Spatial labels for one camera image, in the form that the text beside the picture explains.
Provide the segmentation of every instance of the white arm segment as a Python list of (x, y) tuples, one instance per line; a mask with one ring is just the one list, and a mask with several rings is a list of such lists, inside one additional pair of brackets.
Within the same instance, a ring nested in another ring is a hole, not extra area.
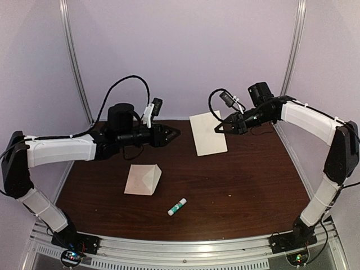
[(37, 217), (44, 220), (53, 231), (60, 232), (68, 225), (68, 220), (63, 212), (36, 187), (18, 200), (31, 209)]
[(297, 125), (331, 145), (338, 122), (309, 108), (288, 102), (282, 106), (281, 120)]
[(329, 180), (324, 174), (322, 182), (316, 191), (314, 198), (311, 199), (308, 206), (301, 213), (301, 220), (308, 226), (315, 225), (327, 207), (331, 204), (340, 186)]
[(33, 168), (47, 163), (70, 160), (93, 160), (96, 144), (89, 134), (71, 139), (45, 139), (25, 142), (28, 149), (28, 166)]

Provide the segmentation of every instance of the wood surface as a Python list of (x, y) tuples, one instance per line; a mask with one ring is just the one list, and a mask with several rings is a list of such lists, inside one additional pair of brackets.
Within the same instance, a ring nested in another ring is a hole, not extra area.
[[(77, 161), (57, 206), (78, 231), (142, 240), (215, 240), (291, 229), (307, 205), (305, 188), (270, 125), (227, 135), (228, 152), (196, 156), (189, 121), (162, 121), (182, 131), (167, 147), (145, 146), (135, 160)], [(129, 156), (138, 151), (127, 150)], [(124, 194), (131, 164), (162, 170), (152, 196)], [(170, 217), (181, 198), (187, 204)]]

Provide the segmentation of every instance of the dark brown tabletop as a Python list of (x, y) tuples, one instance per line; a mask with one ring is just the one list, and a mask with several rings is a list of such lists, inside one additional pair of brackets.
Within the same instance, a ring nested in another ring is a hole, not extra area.
[[(145, 146), (126, 161), (76, 161), (57, 206), (78, 231), (142, 240), (213, 240), (291, 229), (307, 205), (305, 188), (270, 125), (226, 135), (228, 152), (196, 155), (189, 121), (162, 121), (182, 131), (167, 147)], [(138, 150), (127, 150), (129, 156)], [(131, 164), (162, 170), (152, 196), (124, 194)], [(170, 217), (181, 198), (187, 204)]]

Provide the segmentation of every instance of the white wall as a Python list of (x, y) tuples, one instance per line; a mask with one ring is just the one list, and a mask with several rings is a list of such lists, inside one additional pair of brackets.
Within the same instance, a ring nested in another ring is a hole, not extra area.
[[(307, 2), (304, 36), (288, 95), (360, 124), (360, 2)], [(314, 191), (329, 151), (320, 140), (282, 125)], [(360, 166), (348, 183), (360, 181)], [(352, 270), (360, 269), (360, 187), (344, 190), (331, 211)]]
[[(87, 124), (65, 47), (59, 1), (2, 1), (0, 25), (1, 152), (16, 130), (32, 135), (84, 130)], [(31, 170), (31, 178), (54, 199), (66, 166), (40, 166)], [(19, 268), (33, 224), (22, 205), (0, 196), (1, 269)]]
[[(93, 116), (113, 83), (137, 74), (161, 118), (208, 111), (209, 93), (227, 88), (250, 107), (247, 88), (267, 81), (279, 93), (293, 36), (297, 0), (69, 1), (71, 29)], [(114, 89), (109, 104), (130, 102), (141, 114), (141, 82)], [(225, 108), (214, 100), (214, 107)]]

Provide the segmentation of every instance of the sheet of paper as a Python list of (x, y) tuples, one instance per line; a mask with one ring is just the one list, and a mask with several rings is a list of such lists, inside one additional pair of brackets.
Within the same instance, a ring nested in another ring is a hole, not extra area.
[(157, 165), (131, 165), (124, 193), (150, 196), (154, 194), (160, 176)]
[[(220, 111), (215, 113), (221, 118)], [(227, 152), (225, 135), (214, 131), (220, 122), (210, 112), (191, 116), (190, 124), (198, 156)]]

